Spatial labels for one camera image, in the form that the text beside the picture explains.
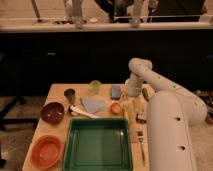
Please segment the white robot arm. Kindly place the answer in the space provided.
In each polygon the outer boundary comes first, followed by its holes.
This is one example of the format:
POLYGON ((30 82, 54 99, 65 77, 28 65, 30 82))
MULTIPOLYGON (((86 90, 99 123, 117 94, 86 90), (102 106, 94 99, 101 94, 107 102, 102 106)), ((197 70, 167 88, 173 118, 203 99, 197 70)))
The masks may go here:
POLYGON ((132 58, 128 66, 127 96, 137 97, 143 82, 156 91, 147 104, 150 171, 197 171, 189 127, 205 121, 205 102, 153 71, 149 60, 132 58))

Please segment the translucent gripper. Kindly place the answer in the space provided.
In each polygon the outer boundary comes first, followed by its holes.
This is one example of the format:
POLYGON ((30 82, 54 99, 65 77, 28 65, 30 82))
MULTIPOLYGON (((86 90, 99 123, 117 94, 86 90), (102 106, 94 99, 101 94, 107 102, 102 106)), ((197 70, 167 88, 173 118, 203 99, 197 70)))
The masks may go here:
POLYGON ((139 96, 130 97, 123 93, 120 102, 129 114, 137 115, 141 112, 141 98, 139 96))

